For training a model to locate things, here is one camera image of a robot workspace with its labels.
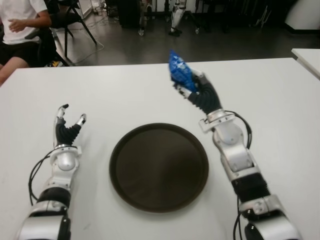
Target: person's arm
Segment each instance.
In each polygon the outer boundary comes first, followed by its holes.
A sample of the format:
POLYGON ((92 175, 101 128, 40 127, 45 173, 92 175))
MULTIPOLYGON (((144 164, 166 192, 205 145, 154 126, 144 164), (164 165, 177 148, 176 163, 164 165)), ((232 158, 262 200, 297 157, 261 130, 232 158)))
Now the person's arm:
POLYGON ((51 19, 47 10, 39 12, 38 16, 35 19, 9 19, 9 22, 11 22, 9 29, 11 32, 18 33, 26 27, 40 29, 51 26, 51 19))

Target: robot forearm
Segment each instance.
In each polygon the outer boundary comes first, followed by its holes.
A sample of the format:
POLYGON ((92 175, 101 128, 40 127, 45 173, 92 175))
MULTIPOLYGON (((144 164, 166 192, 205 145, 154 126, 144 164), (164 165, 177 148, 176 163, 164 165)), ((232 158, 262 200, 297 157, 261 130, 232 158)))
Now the robot forearm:
POLYGON ((52 176, 44 184, 39 198, 16 235, 16 240, 69 240, 71 221, 68 208, 73 177, 79 167, 79 147, 71 146, 82 125, 83 114, 72 127, 66 128, 63 115, 68 105, 59 108, 54 123, 54 150, 50 154, 52 176))
POLYGON ((200 121, 204 132, 213 131, 213 142, 221 154, 224 170, 241 204, 239 214, 249 223, 247 240, 302 240, 286 216, 276 195, 269 192, 261 171, 244 143, 244 135, 234 123, 234 114, 222 108, 212 84, 202 72, 192 69, 192 79, 199 92, 191 92, 176 84, 176 89, 207 115, 200 121))

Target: blue plastic bag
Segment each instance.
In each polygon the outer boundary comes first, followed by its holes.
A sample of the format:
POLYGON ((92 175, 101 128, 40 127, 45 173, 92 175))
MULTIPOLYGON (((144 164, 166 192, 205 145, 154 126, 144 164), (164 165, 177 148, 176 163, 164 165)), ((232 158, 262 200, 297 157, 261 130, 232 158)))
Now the blue plastic bag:
POLYGON ((192 71, 184 60, 174 51, 170 51, 169 70, 171 79, 191 92, 197 92, 195 83, 192 81, 192 71))

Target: dark round plate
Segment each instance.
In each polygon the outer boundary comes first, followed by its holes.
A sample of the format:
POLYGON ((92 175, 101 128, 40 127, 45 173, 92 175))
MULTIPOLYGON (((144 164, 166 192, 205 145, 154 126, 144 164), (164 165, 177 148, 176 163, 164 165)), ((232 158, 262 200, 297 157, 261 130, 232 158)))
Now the dark round plate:
POLYGON ((128 204, 166 213, 187 206, 201 193, 209 164, 190 132, 154 123, 132 130, 118 142, 109 172, 113 187, 128 204))

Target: gray floor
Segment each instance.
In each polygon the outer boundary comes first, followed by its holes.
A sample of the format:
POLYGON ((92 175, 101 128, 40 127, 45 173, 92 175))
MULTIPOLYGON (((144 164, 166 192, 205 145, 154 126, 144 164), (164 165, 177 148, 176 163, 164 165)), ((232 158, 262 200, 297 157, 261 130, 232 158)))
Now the gray floor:
MULTIPOLYGON (((137 29, 121 28, 117 20, 104 16, 91 14, 85 22, 102 45, 95 46, 80 24, 70 26, 74 38, 68 38, 68 57, 76 66, 167 63, 170 49, 186 62, 201 62, 287 58, 293 56, 292 48, 320 48, 317 35, 291 34, 268 26, 232 27, 225 34, 216 24, 211 33, 200 30, 197 35, 193 23, 183 19, 183 34, 172 37, 168 35, 170 23, 161 18, 147 22, 144 36, 139 36, 137 29)), ((63 53, 64 33, 57 34, 58 52, 63 53)))

